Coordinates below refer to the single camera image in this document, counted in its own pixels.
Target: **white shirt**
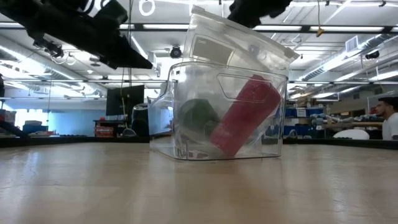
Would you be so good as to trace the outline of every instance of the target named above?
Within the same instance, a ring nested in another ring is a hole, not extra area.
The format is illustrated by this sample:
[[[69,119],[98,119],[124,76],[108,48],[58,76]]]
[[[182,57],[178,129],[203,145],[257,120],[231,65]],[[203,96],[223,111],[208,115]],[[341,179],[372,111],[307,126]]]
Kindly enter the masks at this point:
[[[393,136],[398,136],[398,113],[383,122],[383,140],[392,140]]]

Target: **computer monitor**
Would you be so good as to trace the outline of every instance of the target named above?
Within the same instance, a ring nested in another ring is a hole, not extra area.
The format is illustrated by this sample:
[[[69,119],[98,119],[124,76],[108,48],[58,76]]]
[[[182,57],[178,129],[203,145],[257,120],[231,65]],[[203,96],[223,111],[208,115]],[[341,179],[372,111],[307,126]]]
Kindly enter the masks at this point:
[[[123,111],[122,98],[124,99],[125,112]],[[108,90],[106,97],[106,115],[126,115],[131,117],[135,105],[144,102],[144,86],[132,86]]]

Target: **table surface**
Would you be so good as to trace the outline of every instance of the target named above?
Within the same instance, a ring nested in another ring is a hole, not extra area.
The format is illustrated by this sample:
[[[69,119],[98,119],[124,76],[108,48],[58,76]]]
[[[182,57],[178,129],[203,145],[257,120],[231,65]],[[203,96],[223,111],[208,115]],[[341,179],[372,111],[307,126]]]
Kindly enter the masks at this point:
[[[148,144],[0,150],[0,223],[398,223],[398,151],[181,162]]]

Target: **red block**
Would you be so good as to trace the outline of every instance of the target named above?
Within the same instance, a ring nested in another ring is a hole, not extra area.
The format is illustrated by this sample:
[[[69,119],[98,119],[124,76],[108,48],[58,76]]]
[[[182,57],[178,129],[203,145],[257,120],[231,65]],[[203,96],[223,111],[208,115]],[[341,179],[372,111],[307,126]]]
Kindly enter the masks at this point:
[[[253,75],[210,136],[227,156],[235,156],[256,128],[279,106],[281,97],[269,82]]]

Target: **ceiling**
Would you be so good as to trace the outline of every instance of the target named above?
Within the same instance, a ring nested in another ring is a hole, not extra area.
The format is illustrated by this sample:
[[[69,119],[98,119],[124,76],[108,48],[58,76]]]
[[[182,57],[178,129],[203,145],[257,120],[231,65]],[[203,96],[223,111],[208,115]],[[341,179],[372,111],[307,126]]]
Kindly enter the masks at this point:
[[[119,0],[119,2],[128,9],[128,0]],[[140,12],[140,1],[135,0],[132,7],[132,23],[183,23],[188,24],[190,21],[190,9],[192,5],[198,5],[205,8],[208,12],[217,14],[219,16],[227,17],[229,14],[229,5],[232,1],[222,1],[221,5],[217,0],[206,1],[189,1],[189,0],[155,0],[155,9],[149,16],[143,16]],[[263,24],[300,24],[300,25],[317,25],[318,19],[323,25],[335,26],[396,26],[398,25],[398,1],[387,1],[384,7],[379,7],[381,1],[330,1],[329,6],[325,6],[325,1],[320,1],[318,10],[317,1],[313,0],[295,0],[287,10],[275,19],[269,17],[262,18]],[[145,2],[142,4],[142,11],[149,12],[151,3]],[[0,23],[12,22],[7,17],[0,14]],[[286,33],[262,33],[274,41],[294,49],[300,57],[290,66],[290,80],[300,80],[305,71],[324,63],[323,60],[328,59],[333,54],[338,54],[345,49],[345,43],[355,36],[355,34],[323,34],[316,37],[315,34],[286,34]],[[179,45],[183,48],[185,42],[184,32],[132,32],[133,37],[137,43],[142,47],[146,54],[155,53],[157,56],[157,63],[161,64],[162,68],[159,71],[160,76],[153,70],[132,69],[132,79],[137,80],[137,85],[140,80],[165,80],[167,79],[167,72],[172,64],[178,63],[180,60],[172,60],[168,54],[169,50],[174,45]],[[366,40],[374,37],[374,35],[358,35],[359,40]],[[31,39],[24,30],[10,30],[0,29],[0,38],[5,41],[3,47],[10,48],[15,52],[25,52],[29,59],[38,60],[40,63],[45,63],[47,68],[54,67],[55,70],[62,70],[63,74],[73,76],[75,79],[101,79],[108,77],[109,79],[121,80],[127,79],[128,69],[119,68],[113,70],[105,65],[94,67],[89,60],[90,54],[81,52],[74,46],[54,39],[59,44],[63,45],[63,50],[70,52],[74,58],[65,58],[61,60],[51,61],[49,54],[43,50],[35,48]],[[16,45],[4,45],[9,41]],[[395,47],[397,41],[392,39],[390,42],[383,43],[377,48],[380,51],[380,57],[393,57],[398,49]],[[371,66],[377,60],[362,61],[360,57],[353,57],[346,63],[330,69],[330,71],[319,75],[309,81],[335,81],[338,77],[356,71],[362,67]],[[380,65],[379,68],[390,66],[393,67],[396,60],[390,61],[388,64]],[[358,76],[351,77],[363,78],[363,73]],[[120,83],[110,84],[94,84],[88,86],[87,89],[105,90],[107,88],[120,87]],[[146,95],[156,97],[159,89],[159,83],[146,83]],[[8,88],[18,88],[18,85],[9,85]]]

